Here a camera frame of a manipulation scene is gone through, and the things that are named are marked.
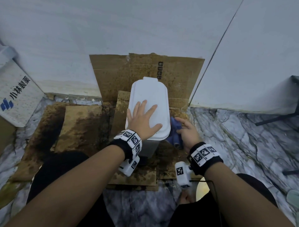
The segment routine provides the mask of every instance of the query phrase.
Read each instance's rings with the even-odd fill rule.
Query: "hand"
[[[162,128],[162,124],[156,124],[150,128],[150,117],[157,109],[158,105],[153,105],[146,113],[144,113],[147,100],[144,100],[141,104],[137,102],[134,107],[133,116],[131,111],[127,109],[128,128],[136,132],[141,140],[147,140],[152,137],[157,131]]]
[[[194,125],[191,124],[190,121],[175,117],[177,121],[184,124],[182,129],[177,130],[178,134],[181,134],[184,150],[189,153],[190,149],[197,143],[203,142],[202,138],[200,138],[196,128]]]

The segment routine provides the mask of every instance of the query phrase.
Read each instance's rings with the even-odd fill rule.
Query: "plastic bin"
[[[132,84],[131,95],[129,101],[129,109],[133,113],[137,102],[147,100],[145,112],[153,105],[158,107],[149,120],[149,126],[153,127],[158,123],[163,124],[163,127],[148,140],[142,141],[142,150],[139,156],[152,157],[157,149],[160,141],[166,139],[170,133],[170,115],[168,105],[168,93],[166,86],[159,82],[157,78],[144,77]]]

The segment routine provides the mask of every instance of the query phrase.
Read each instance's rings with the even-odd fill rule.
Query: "white wall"
[[[240,3],[1,0],[0,40],[44,92],[100,96],[89,54],[203,57],[201,78]]]
[[[293,113],[299,75],[299,1],[244,0],[191,105]]]

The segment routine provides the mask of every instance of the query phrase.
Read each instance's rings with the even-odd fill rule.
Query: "floor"
[[[45,106],[53,102],[43,98],[26,127],[18,128],[15,144],[9,145],[0,157],[0,188],[16,171],[26,141],[37,127]],[[95,104],[93,100],[74,102]],[[188,115],[205,142],[221,154],[224,163],[235,173],[247,173],[263,182],[279,208],[295,223],[295,211],[286,202],[286,194],[299,188],[299,176],[284,176],[282,171],[299,169],[299,118],[255,126],[255,122],[273,116],[202,108],[189,108]],[[24,207],[29,186],[28,183],[0,210],[0,227]],[[116,226],[167,226],[177,207],[180,187],[175,180],[168,180],[159,182],[158,192],[105,190],[103,194]]]

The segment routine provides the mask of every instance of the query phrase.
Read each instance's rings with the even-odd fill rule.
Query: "black cable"
[[[216,196],[216,203],[217,203],[217,206],[218,206],[218,211],[219,211],[219,218],[220,218],[220,226],[222,227],[222,220],[221,220],[221,212],[220,212],[220,208],[219,208],[219,203],[218,203],[218,196],[217,196],[217,192],[216,192],[216,187],[215,187],[215,184],[213,181],[190,181],[190,182],[212,182],[213,184],[213,187],[214,187],[214,191],[215,191],[215,196]]]

